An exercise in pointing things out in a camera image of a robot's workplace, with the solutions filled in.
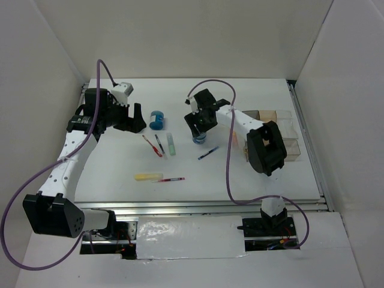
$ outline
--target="yellow highlighter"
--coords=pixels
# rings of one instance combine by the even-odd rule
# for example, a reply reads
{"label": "yellow highlighter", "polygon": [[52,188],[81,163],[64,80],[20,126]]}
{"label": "yellow highlighter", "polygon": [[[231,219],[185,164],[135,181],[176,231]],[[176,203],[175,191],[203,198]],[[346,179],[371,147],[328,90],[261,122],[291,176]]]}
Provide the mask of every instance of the yellow highlighter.
{"label": "yellow highlighter", "polygon": [[147,181],[147,180],[162,180],[162,173],[150,173],[150,174],[135,174],[134,179],[136,181]]}

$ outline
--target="white table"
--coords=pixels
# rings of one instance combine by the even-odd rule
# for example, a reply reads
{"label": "white table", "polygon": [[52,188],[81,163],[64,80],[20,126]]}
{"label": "white table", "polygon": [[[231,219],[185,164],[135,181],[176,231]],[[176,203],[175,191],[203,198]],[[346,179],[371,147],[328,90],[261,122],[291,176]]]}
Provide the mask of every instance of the white table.
{"label": "white table", "polygon": [[[208,131],[203,145],[192,142],[191,131],[184,121],[190,107],[184,104],[189,90],[203,79],[116,79],[130,82],[134,92],[129,97],[141,103],[147,128],[140,134],[108,128],[89,157],[76,190],[77,202],[177,202],[227,201],[225,162],[229,129],[216,126]],[[317,201],[320,198],[313,170],[308,159],[290,93],[284,79],[227,79],[237,91],[235,106],[239,110],[289,110],[293,126],[299,134],[301,155],[294,162],[286,162],[281,183],[286,197],[295,200]],[[92,79],[89,87],[95,87]],[[102,79],[101,87],[110,89],[109,79]],[[231,90],[221,83],[206,83],[196,92],[208,88],[219,100],[232,99]],[[164,112],[166,129],[149,128],[153,110]],[[158,134],[168,152],[166,132],[173,134],[176,155],[168,160],[159,158],[142,139],[145,134],[153,144]],[[198,156],[211,148],[220,148],[198,161]],[[230,185],[236,199],[252,199],[265,194],[261,176],[245,162],[240,147],[233,147],[230,161]],[[185,177],[185,181],[168,183],[137,182],[137,173],[163,173],[165,178]]]}

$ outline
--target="blue pen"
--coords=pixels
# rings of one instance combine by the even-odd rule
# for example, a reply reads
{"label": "blue pen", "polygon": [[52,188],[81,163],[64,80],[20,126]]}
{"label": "blue pen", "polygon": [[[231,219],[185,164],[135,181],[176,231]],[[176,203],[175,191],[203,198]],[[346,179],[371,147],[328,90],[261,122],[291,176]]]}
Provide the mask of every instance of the blue pen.
{"label": "blue pen", "polygon": [[210,153],[216,151],[217,149],[218,149],[218,146],[216,146],[214,149],[209,150],[209,151],[208,151],[207,153],[205,153],[204,155],[201,155],[201,156],[198,158],[198,160],[203,159],[205,156],[207,156],[207,155],[209,155]]}

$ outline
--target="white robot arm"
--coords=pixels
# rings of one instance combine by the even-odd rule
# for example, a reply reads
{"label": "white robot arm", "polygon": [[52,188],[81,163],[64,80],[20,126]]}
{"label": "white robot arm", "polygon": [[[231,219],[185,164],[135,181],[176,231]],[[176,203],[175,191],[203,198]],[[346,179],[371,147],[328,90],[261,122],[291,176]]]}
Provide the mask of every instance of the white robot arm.
{"label": "white robot arm", "polygon": [[111,93],[100,89],[98,117],[92,135],[82,149],[67,158],[85,140],[93,121],[96,89],[85,91],[85,104],[76,110],[67,126],[67,136],[59,156],[64,161],[52,170],[37,194],[27,194],[24,198],[23,207],[35,233],[72,238],[94,229],[113,233],[116,224],[113,211],[82,211],[74,204],[74,195],[85,163],[107,127],[133,133],[146,127],[140,104],[134,104],[134,117],[128,117],[127,97],[132,91],[129,83],[116,85]]}
{"label": "white robot arm", "polygon": [[[216,101],[214,96],[204,89],[187,99],[192,112],[184,117],[192,136],[198,137],[217,124],[231,127],[232,111],[235,114],[233,130],[247,140],[248,157],[252,168],[265,174],[265,183],[269,187],[268,194],[281,194],[278,179],[284,159],[287,157],[280,131],[275,122],[264,123],[253,119],[232,107],[227,100]],[[267,198],[262,200],[262,218],[271,228],[279,225],[287,218],[287,210],[283,199]]]}

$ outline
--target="white wall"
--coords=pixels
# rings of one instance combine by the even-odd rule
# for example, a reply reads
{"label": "white wall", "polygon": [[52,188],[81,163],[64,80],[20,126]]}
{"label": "white wall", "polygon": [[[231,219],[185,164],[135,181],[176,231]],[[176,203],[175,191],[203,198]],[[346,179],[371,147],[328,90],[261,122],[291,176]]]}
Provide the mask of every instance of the white wall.
{"label": "white wall", "polygon": [[384,282],[384,3],[375,3],[335,0],[296,86],[366,287]]}
{"label": "white wall", "polygon": [[[0,8],[0,213],[11,195],[58,155],[80,87],[57,39],[28,0],[1,1]],[[6,225],[7,244],[22,261],[31,227],[15,202]],[[14,287],[19,269],[0,250],[1,287]]]}
{"label": "white wall", "polygon": [[79,70],[297,79],[332,0],[36,0]]}

